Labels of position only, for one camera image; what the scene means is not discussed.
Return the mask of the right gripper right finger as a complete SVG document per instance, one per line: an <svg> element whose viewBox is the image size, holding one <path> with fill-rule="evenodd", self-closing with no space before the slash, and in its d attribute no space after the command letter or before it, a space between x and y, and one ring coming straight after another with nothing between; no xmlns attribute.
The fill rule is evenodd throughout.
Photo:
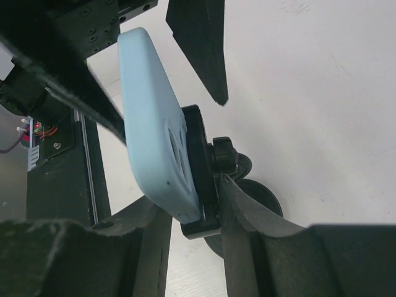
<svg viewBox="0 0 396 297"><path fill-rule="evenodd" d="M394 296L393 225L302 227L219 182L229 296Z"/></svg>

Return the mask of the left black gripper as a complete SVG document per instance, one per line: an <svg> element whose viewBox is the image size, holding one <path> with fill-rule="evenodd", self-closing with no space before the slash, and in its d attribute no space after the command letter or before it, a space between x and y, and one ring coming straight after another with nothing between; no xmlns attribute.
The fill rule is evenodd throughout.
<svg viewBox="0 0 396 297"><path fill-rule="evenodd" d="M25 20L31 4L45 14L82 59L115 44L120 25L158 5L157 1L1 1L11 21ZM124 120L87 65L55 30L48 33L1 31L1 41L23 68L64 104L102 125L126 143Z"/></svg>

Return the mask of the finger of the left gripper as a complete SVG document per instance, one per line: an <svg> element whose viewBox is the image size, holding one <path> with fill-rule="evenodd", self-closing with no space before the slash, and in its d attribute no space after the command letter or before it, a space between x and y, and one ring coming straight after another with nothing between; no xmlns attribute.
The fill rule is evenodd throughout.
<svg viewBox="0 0 396 297"><path fill-rule="evenodd" d="M219 105L225 105L228 101L225 1L169 1L166 22L210 96Z"/></svg>

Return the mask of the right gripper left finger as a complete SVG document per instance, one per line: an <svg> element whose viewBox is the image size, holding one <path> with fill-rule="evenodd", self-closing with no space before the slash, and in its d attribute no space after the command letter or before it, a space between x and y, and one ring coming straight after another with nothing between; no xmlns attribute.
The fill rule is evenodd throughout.
<svg viewBox="0 0 396 297"><path fill-rule="evenodd" d="M2 296L163 296L172 219L146 197L87 228L1 223Z"/></svg>

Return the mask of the black phone stand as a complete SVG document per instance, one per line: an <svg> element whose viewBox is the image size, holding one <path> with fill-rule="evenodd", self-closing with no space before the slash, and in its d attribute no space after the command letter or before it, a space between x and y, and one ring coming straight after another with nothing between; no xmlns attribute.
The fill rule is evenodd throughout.
<svg viewBox="0 0 396 297"><path fill-rule="evenodd" d="M214 138L207 142L202 114L197 105L182 108L186 121L186 147L193 184L199 198L203 219L181 225L188 239L204 238L209 248L223 257L220 234L219 174L227 174L249 197L283 216L278 199L270 189L257 181L247 179L252 161L233 147L229 137Z"/></svg>

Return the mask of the blue case black phone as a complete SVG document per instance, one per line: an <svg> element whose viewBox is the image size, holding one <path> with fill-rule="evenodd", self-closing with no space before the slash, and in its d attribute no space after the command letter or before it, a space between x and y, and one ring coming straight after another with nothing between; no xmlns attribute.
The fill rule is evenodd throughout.
<svg viewBox="0 0 396 297"><path fill-rule="evenodd" d="M183 111L144 28L118 36L126 146L136 183L182 224L202 219Z"/></svg>

